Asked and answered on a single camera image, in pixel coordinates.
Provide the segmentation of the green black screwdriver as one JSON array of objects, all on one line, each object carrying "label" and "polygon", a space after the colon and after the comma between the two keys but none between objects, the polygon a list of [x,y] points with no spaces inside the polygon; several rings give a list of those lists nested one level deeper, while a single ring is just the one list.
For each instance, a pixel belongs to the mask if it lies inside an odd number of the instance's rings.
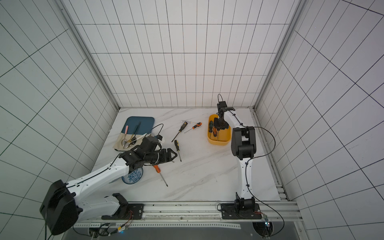
[{"label": "green black screwdriver", "polygon": [[213,121],[210,121],[209,123],[209,133],[211,134],[213,132],[214,123]]}]

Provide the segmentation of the black yellow screwdriver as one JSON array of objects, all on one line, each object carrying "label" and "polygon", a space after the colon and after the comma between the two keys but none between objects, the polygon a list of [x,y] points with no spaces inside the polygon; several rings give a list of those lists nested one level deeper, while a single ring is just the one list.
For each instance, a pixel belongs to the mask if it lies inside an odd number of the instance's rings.
[{"label": "black yellow screwdriver", "polygon": [[176,150],[177,150],[177,153],[178,153],[178,157],[179,157],[180,161],[182,162],[179,142],[177,140],[174,140],[174,144],[175,144],[175,147],[176,147]]}]

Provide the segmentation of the large orange black screwdriver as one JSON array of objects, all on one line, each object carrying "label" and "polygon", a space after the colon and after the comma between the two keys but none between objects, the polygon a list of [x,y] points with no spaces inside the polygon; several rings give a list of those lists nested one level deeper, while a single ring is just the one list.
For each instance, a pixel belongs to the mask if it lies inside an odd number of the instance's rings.
[{"label": "large orange black screwdriver", "polygon": [[159,166],[158,165],[154,165],[154,168],[155,168],[156,172],[161,176],[161,178],[164,181],[164,183],[166,184],[166,186],[168,187],[168,184],[167,184],[165,178],[163,177],[163,175],[161,173],[161,169],[159,168]]}]

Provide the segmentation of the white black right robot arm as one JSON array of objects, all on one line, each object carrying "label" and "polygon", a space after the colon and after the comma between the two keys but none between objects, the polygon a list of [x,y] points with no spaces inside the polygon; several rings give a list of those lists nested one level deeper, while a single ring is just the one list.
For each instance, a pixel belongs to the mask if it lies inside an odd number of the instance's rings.
[{"label": "white black right robot arm", "polygon": [[257,151],[256,132],[252,126],[246,126],[237,116],[233,107],[225,101],[217,104],[218,117],[214,127],[218,130],[232,129],[231,151],[238,161],[240,190],[236,193],[234,212],[237,217],[252,215],[256,210],[256,198],[252,193],[251,163]]}]

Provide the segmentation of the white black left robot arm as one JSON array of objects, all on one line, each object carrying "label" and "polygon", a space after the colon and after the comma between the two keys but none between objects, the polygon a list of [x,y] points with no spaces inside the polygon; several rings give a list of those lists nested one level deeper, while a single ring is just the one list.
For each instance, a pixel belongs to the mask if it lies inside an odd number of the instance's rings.
[{"label": "white black left robot arm", "polygon": [[157,166],[172,162],[178,154],[172,149],[146,152],[140,146],[120,153],[111,163],[78,179],[51,184],[40,207],[46,228],[53,236],[60,235],[76,223],[96,217],[123,220],[134,217],[128,201],[114,193],[101,199],[88,200],[94,192],[113,180],[128,175],[145,165]]}]

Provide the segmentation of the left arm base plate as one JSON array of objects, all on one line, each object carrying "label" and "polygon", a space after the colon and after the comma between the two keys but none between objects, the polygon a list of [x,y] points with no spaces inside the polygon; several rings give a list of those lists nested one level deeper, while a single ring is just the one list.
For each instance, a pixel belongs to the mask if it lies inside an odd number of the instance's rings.
[{"label": "left arm base plate", "polygon": [[141,220],[144,204],[124,204],[111,216],[102,216],[102,220]]}]

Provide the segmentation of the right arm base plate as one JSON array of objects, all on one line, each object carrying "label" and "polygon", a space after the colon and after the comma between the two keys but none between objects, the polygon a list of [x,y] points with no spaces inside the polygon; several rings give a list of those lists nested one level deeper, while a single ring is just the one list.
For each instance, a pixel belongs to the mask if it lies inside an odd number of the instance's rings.
[{"label": "right arm base plate", "polygon": [[248,207],[237,207],[235,204],[219,204],[219,211],[224,220],[261,220],[258,204]]}]

